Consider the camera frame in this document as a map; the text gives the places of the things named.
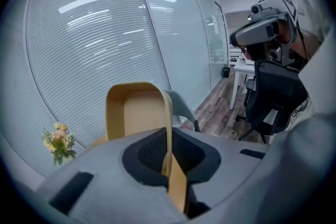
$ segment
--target flower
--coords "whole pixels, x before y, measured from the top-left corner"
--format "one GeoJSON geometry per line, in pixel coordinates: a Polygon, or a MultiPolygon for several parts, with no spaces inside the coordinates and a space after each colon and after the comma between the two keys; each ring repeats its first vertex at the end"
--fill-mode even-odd
{"type": "Polygon", "coordinates": [[[63,138],[62,138],[62,141],[63,141],[63,143],[64,143],[64,148],[65,148],[66,150],[68,150],[69,142],[68,142],[67,138],[66,138],[66,137],[63,137],[63,138]]]}
{"type": "Polygon", "coordinates": [[[62,131],[66,131],[66,130],[68,130],[68,126],[66,126],[66,125],[64,125],[64,124],[61,124],[60,129],[61,129],[62,131]]]}
{"type": "Polygon", "coordinates": [[[49,147],[50,144],[47,142],[47,140],[43,139],[43,144],[46,146],[46,147],[49,147]]]}
{"type": "Polygon", "coordinates": [[[66,137],[66,132],[62,131],[62,130],[57,130],[54,133],[51,134],[51,139],[55,140],[55,139],[59,139],[62,137],[66,137]]]}
{"type": "Polygon", "coordinates": [[[56,148],[53,146],[53,145],[50,145],[48,147],[48,149],[51,151],[51,152],[54,152],[56,150],[56,148]]]}
{"type": "Polygon", "coordinates": [[[61,123],[60,122],[56,122],[55,124],[54,124],[54,127],[55,127],[55,129],[60,129],[61,128],[61,123]]]}

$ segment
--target glass wall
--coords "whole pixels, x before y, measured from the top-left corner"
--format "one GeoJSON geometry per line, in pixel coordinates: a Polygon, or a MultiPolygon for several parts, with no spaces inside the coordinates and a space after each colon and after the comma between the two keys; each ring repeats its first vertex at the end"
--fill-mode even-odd
{"type": "Polygon", "coordinates": [[[26,0],[16,0],[0,24],[0,128],[15,152],[43,175],[56,168],[43,145],[43,129],[55,119],[41,103],[29,76],[23,40],[26,0]]]}
{"type": "Polygon", "coordinates": [[[226,28],[225,28],[224,15],[223,15],[223,11],[221,7],[217,3],[215,3],[215,10],[216,10],[216,18],[217,18],[217,23],[219,27],[219,32],[220,32],[220,35],[222,36],[222,41],[223,41],[223,64],[228,66],[229,49],[227,45],[227,33],[226,33],[226,28]]]}
{"type": "Polygon", "coordinates": [[[211,90],[209,53],[197,0],[148,0],[169,82],[196,110],[211,90]]]}
{"type": "Polygon", "coordinates": [[[211,3],[16,0],[0,25],[0,132],[48,176],[57,166],[43,130],[67,124],[81,153],[105,134],[106,94],[115,83],[150,81],[176,90],[196,110],[225,61],[211,3]]]}
{"type": "Polygon", "coordinates": [[[144,0],[30,0],[27,46],[55,117],[86,145],[105,134],[105,99],[118,82],[169,84],[144,0]]]}
{"type": "Polygon", "coordinates": [[[213,89],[222,77],[222,69],[225,63],[224,54],[227,54],[227,46],[224,46],[224,36],[222,35],[222,29],[220,27],[222,21],[218,16],[214,0],[198,1],[202,9],[206,28],[211,66],[211,89],[213,89]]]}

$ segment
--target black slot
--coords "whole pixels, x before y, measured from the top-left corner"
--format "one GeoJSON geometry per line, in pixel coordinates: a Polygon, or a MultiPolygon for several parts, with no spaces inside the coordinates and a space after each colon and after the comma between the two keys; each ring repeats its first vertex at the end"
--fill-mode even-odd
{"type": "Polygon", "coordinates": [[[93,174],[78,172],[64,185],[54,198],[49,201],[49,204],[67,215],[92,179],[93,174]]]}
{"type": "Polygon", "coordinates": [[[258,159],[262,159],[265,155],[265,153],[263,152],[252,151],[252,150],[247,150],[247,149],[241,150],[240,153],[247,155],[247,156],[254,157],[254,158],[258,158],[258,159]]]}
{"type": "Polygon", "coordinates": [[[192,185],[188,184],[185,200],[184,213],[190,218],[198,217],[199,215],[210,210],[210,207],[203,202],[197,201],[192,185]]]}

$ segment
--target wooden floor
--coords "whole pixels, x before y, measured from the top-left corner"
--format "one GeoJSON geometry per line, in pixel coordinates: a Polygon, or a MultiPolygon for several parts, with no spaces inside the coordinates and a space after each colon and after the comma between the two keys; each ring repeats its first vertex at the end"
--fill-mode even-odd
{"type": "MultiPolygon", "coordinates": [[[[249,123],[235,120],[236,115],[245,115],[244,86],[238,87],[234,109],[229,109],[234,81],[234,70],[231,68],[230,77],[222,78],[195,111],[202,133],[237,140],[250,129],[249,123]]],[[[253,131],[244,141],[261,143],[261,138],[253,131]]]]}

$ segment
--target white table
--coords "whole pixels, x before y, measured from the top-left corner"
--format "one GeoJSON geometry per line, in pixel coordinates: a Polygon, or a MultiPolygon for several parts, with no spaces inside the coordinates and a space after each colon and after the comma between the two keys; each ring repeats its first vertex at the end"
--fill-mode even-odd
{"type": "Polygon", "coordinates": [[[254,76],[254,65],[247,65],[245,64],[244,59],[238,58],[238,61],[235,65],[235,84],[233,86],[233,92],[232,92],[232,97],[231,97],[231,103],[230,103],[230,109],[233,109],[233,106],[235,104],[236,96],[237,96],[237,91],[238,91],[238,86],[240,85],[240,79],[241,79],[241,74],[246,74],[249,76],[254,76]]]}

